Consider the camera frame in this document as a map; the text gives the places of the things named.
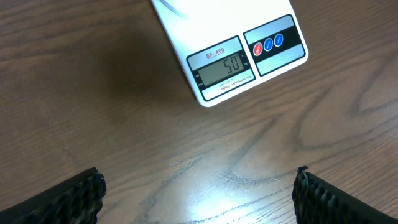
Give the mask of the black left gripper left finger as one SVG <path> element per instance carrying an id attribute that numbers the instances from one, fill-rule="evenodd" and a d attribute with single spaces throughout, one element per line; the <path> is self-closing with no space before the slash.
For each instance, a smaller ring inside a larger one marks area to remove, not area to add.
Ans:
<path id="1" fill-rule="evenodd" d="M 95 224 L 105 195 L 104 176 L 92 167 L 1 211 L 1 223 Z"/>

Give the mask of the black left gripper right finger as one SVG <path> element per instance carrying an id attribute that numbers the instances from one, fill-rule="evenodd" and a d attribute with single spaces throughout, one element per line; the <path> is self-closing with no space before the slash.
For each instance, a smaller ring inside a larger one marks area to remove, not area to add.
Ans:
<path id="1" fill-rule="evenodd" d="M 298 224 L 397 224 L 397 219 L 376 210 L 334 185 L 297 169 L 292 191 Z"/>

